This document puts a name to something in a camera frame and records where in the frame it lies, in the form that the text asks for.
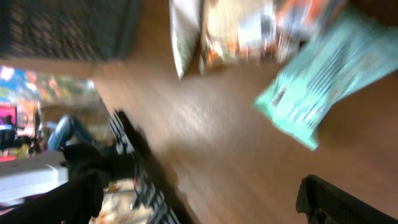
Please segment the person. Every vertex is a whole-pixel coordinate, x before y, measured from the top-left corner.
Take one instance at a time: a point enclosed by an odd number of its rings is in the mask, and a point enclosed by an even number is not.
[[[81,121],[76,116],[69,114],[65,114],[61,117],[54,132],[50,135],[47,141],[47,150],[63,151],[67,146],[67,142],[71,140],[73,135],[76,136],[78,143],[91,144],[96,147],[103,156],[117,154],[115,144],[101,147]]]

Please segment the red object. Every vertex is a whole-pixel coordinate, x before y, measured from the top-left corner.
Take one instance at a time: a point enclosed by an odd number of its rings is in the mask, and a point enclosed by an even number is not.
[[[17,156],[2,156],[0,157],[0,162],[6,162],[17,159]]]

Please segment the blue jeans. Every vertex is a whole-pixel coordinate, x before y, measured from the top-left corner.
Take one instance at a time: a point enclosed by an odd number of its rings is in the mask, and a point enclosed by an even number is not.
[[[67,141],[69,141],[73,135],[76,135],[79,142],[95,144],[94,138],[79,119],[75,116],[66,114],[62,116],[54,132],[51,134],[47,143],[47,149],[49,151],[57,151],[60,150],[60,148],[64,148]]]

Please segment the plastic packaging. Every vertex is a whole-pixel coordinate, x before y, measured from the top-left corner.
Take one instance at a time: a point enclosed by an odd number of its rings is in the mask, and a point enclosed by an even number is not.
[[[398,29],[353,8],[305,48],[255,102],[286,134],[315,150],[317,126],[331,106],[398,69]]]
[[[178,77],[191,64],[200,37],[201,0],[170,0],[172,49]]]
[[[346,0],[205,1],[201,68],[277,62],[295,55],[299,42],[317,37]]]

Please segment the chip bag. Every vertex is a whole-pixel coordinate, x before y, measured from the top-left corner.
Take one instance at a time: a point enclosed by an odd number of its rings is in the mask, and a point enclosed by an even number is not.
[[[258,97],[255,107],[286,134],[315,150],[317,126],[342,98],[398,69],[398,29],[353,8],[308,43]]]
[[[274,59],[321,34],[346,0],[205,0],[201,68]]]

